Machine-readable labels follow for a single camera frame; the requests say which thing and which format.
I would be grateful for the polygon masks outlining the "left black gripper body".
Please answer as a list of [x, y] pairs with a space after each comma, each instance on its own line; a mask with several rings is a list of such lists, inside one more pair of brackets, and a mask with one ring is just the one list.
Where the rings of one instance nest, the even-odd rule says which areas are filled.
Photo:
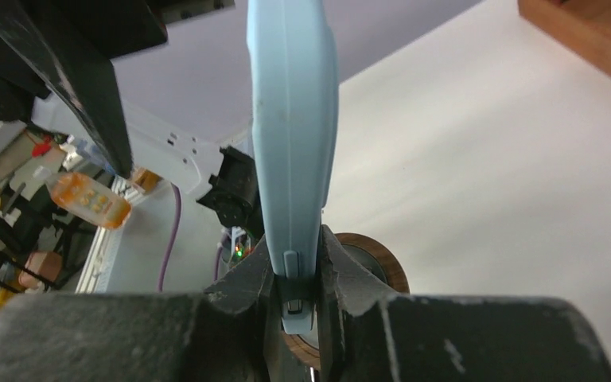
[[114, 171], [133, 156], [112, 59], [167, 41], [152, 1], [0, 1], [0, 38], [72, 111]]

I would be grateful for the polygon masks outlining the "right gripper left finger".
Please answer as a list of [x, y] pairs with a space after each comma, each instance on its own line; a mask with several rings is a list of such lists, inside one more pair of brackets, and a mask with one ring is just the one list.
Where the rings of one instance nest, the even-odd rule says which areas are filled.
[[0, 310], [0, 381], [267, 381], [267, 246], [200, 293], [22, 294]]

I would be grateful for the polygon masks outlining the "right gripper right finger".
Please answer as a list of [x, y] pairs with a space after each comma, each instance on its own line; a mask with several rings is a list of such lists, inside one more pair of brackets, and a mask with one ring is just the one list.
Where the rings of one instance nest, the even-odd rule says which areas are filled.
[[592, 325], [559, 298], [395, 294], [369, 341], [323, 381], [611, 381]]

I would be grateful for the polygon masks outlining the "wooden round base phone stand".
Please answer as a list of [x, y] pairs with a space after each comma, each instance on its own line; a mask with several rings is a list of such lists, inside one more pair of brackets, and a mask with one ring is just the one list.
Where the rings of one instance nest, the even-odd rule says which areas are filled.
[[392, 252], [358, 233], [322, 232], [318, 253], [316, 322], [323, 329], [282, 334], [296, 360], [321, 376], [340, 376], [356, 351], [369, 341], [372, 325], [362, 322], [382, 298], [410, 292], [407, 276]]

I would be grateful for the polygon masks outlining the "light blue case phone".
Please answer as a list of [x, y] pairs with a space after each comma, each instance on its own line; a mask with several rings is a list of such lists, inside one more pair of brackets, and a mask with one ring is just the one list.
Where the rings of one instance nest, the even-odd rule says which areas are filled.
[[320, 1], [247, 9], [255, 166], [264, 239], [288, 334], [313, 326], [321, 212], [337, 140], [337, 49]]

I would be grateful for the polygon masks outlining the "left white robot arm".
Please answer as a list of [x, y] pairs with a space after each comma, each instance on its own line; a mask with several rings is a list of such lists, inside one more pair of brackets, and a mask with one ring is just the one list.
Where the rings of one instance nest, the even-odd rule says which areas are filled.
[[200, 194], [247, 132], [245, 1], [0, 1], [0, 119]]

